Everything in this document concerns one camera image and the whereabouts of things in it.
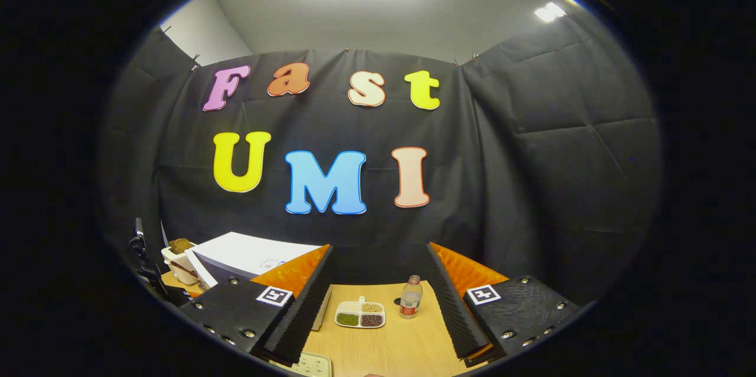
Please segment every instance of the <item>wooden table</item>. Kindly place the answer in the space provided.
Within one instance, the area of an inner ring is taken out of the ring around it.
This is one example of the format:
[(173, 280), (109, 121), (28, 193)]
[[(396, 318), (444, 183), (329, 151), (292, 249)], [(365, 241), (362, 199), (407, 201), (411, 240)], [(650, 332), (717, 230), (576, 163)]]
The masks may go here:
[[(200, 293), (197, 285), (183, 285), (173, 274), (162, 276), (167, 285)], [(311, 331), (304, 351), (331, 360), (333, 377), (451, 377), (470, 369), (457, 360), (451, 338), (446, 331), (441, 309), (433, 288), (422, 281), (423, 301), (412, 320), (399, 317), (394, 299), (402, 294), (405, 283), (387, 285), (332, 285), (323, 323)], [(338, 304), (343, 301), (378, 302), (386, 308), (386, 323), (378, 329), (351, 329), (333, 321)]]

